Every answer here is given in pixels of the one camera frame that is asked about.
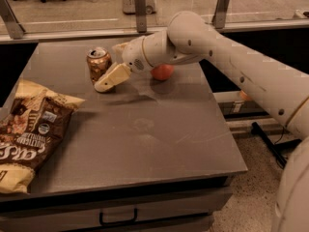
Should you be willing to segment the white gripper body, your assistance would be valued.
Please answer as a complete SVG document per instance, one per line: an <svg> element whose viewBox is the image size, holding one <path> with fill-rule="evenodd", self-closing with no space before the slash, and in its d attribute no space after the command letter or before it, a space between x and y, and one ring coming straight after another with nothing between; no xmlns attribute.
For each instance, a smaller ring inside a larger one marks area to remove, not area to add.
<svg viewBox="0 0 309 232"><path fill-rule="evenodd" d="M145 37L139 37L128 42L122 53L123 62L135 73L149 71L152 68L144 54L144 40Z"/></svg>

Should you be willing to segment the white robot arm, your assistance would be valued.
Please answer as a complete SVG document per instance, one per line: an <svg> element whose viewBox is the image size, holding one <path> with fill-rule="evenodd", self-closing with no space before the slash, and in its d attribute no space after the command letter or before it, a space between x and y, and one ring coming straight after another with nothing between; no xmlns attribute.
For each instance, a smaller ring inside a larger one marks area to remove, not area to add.
<svg viewBox="0 0 309 232"><path fill-rule="evenodd" d="M284 168L271 232L309 232L309 75L232 41L198 14L175 14L165 30L116 46L122 62L95 83L105 92L132 73L208 60L300 139Z"/></svg>

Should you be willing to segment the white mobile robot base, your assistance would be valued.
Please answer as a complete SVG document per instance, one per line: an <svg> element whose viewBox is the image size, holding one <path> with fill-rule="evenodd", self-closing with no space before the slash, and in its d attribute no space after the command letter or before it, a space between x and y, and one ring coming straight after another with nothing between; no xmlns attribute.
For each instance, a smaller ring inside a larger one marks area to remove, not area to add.
<svg viewBox="0 0 309 232"><path fill-rule="evenodd" d="M123 12L125 14L135 13L134 0L122 0ZM156 12L156 0L146 0L146 14L154 14Z"/></svg>

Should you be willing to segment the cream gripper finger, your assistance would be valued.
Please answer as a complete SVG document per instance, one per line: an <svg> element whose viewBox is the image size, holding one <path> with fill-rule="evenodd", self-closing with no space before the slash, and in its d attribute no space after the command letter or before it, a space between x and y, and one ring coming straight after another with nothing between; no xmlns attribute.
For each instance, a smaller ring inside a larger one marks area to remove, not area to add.
<svg viewBox="0 0 309 232"><path fill-rule="evenodd" d="M127 81L131 76L131 68L122 63L114 63L107 72L102 75L95 83L94 88L97 92L104 93Z"/></svg>
<svg viewBox="0 0 309 232"><path fill-rule="evenodd" d="M118 43L112 46L112 50L114 51L116 55L116 61L122 62L123 61L123 52L126 48L128 43Z"/></svg>

